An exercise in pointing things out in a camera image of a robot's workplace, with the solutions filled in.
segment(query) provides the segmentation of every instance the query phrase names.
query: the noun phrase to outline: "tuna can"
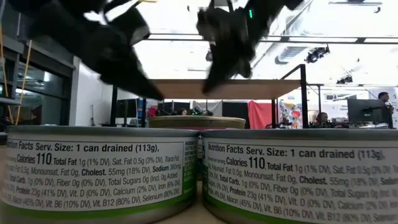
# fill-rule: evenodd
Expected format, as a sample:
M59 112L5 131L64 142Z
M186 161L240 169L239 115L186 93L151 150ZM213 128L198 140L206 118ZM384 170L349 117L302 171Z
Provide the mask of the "tuna can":
M244 129L245 119L213 117L213 116L158 116L149 121L151 128L178 128L192 130L209 129ZM198 140L198 180L202 180L203 168L203 146L201 136Z
M203 197L227 223L398 223L398 131L202 132Z
M198 131L13 126L2 223L152 223L196 196Z

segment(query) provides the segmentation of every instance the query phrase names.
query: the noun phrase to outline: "nutrition facts label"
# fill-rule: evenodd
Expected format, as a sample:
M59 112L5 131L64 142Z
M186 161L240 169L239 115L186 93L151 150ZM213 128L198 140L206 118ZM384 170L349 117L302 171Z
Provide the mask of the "nutrition facts label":
M398 148L386 143L205 139L204 145L205 192L215 205L240 208L248 218L264 215L265 222L398 223Z
M193 190L195 138L119 139L11 136L2 201L43 211L94 211L161 202Z

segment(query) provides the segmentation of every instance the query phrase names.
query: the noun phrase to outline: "black robot claw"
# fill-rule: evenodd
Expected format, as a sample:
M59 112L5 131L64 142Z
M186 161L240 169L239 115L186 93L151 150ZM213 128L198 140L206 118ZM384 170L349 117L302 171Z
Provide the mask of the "black robot claw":
M83 14L100 11L106 0L9 0L33 23L29 37L47 35L101 75L101 80L144 98L163 100L147 79L132 46L149 37L139 11L131 7L107 25L88 21Z
M260 39L266 37L269 28L284 6L296 8L303 0L249 0L244 8L229 12L209 8L198 13L197 29L210 45L213 63L203 87L203 93L222 85L236 75L251 78L251 60Z

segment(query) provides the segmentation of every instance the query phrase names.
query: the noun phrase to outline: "yellow cable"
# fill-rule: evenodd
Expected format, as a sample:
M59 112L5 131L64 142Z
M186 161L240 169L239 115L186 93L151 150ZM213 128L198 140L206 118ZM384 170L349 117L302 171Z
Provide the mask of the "yellow cable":
M29 69L29 60L30 60L30 50L32 50L32 40L29 41L29 48L27 49L27 58L26 58L26 66L25 66L25 74L24 74L24 79L22 81L22 91L21 91L21 98L19 102L22 104L22 99L24 98L24 88L25 88L25 81L26 81L26 75L27 71ZM18 106L18 112L17 112L17 120L15 122L15 125L18 125L19 121L19 113L21 112L21 106Z
M2 44L2 25L0 24L0 54L1 54L1 63L2 63L2 75L4 79L4 88L6 89L6 97L8 97L8 85L7 85L7 74L6 74L6 64L5 64L5 58L4 58L4 50L3 50L3 44ZM8 113L10 115L10 121L11 123L14 123L13 115L11 113L11 107L10 105L8 107Z

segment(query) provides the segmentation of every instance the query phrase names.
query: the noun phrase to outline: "green label stripe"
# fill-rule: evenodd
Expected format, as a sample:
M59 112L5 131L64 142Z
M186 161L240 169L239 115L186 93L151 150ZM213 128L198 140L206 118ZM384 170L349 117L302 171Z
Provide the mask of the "green label stripe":
M142 213L153 209L160 209L175 205L176 203L184 203L192 201L196 196L196 175L193 172L192 179L184 182L182 186L182 195L164 200L163 202L152 203L148 205L141 205L131 208L120 208L112 210L100 210L89 212L50 212L38 211L25 208L17 208L3 203L3 211L6 213L16 213L18 215L29 216L34 218L52 218L57 220L78 220L78 219L94 219L94 218L109 218L122 215L131 215L135 213Z
M269 223L269 224L313 224L313 223L307 223L307 222L300 222L300 221L293 221L293 220L286 220L283 218L274 218L266 215L261 215L258 213L254 212L249 212L231 205L228 205L226 203L220 202L219 200L213 198L208 194L207 188L208 188L208 176L207 176L208 168L205 166L204 167L204 174L206 175L205 178L203 178L203 181L206 180L206 184L203 185L203 194L204 194L204 200L207 203L210 203L222 210L226 210L227 212L231 212L236 215L241 215L246 218L251 218L253 220Z

